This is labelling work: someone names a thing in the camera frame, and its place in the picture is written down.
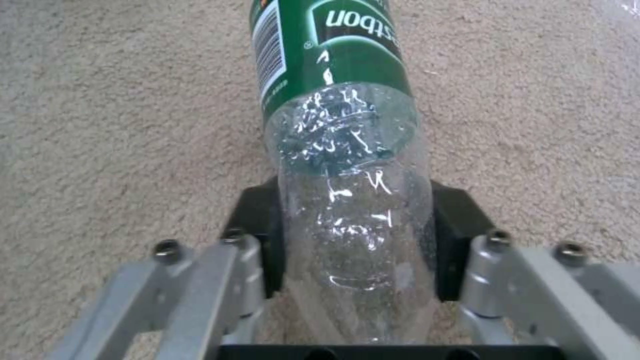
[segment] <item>bolt head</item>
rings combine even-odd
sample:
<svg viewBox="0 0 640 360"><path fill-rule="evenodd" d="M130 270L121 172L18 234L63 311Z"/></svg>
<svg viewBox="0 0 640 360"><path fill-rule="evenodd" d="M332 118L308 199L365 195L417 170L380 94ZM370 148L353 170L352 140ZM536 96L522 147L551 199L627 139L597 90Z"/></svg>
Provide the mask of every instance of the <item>bolt head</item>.
<svg viewBox="0 0 640 360"><path fill-rule="evenodd" d="M502 252L511 246L512 238L505 230L492 229L486 234L487 249L495 252Z"/></svg>
<svg viewBox="0 0 640 360"><path fill-rule="evenodd" d="M156 261L171 265L182 259L180 243L174 239L160 241L154 246L153 257Z"/></svg>
<svg viewBox="0 0 640 360"><path fill-rule="evenodd" d="M554 257L566 266L580 267L587 263L589 254L587 249L579 243L563 241L556 245Z"/></svg>

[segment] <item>clear plastic bottle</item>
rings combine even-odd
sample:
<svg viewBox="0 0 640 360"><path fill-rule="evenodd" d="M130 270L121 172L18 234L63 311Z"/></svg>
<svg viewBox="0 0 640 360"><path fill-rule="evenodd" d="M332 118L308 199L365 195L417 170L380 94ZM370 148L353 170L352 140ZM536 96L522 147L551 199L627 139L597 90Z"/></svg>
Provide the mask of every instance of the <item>clear plastic bottle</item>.
<svg viewBox="0 0 640 360"><path fill-rule="evenodd" d="M386 2L352 2L306 0L284 11L263 1L252 12L264 138L285 212L286 284L320 343L422 343L436 306L428 151ZM296 6L306 20L294 17ZM269 16L277 33L266 28ZM300 22L315 22L310 45L287 32ZM336 26L321 29L328 25ZM392 41L379 41L378 28ZM275 37L281 74L265 60L278 50ZM290 49L298 44L307 52ZM404 83L376 76L377 66Z"/></svg>

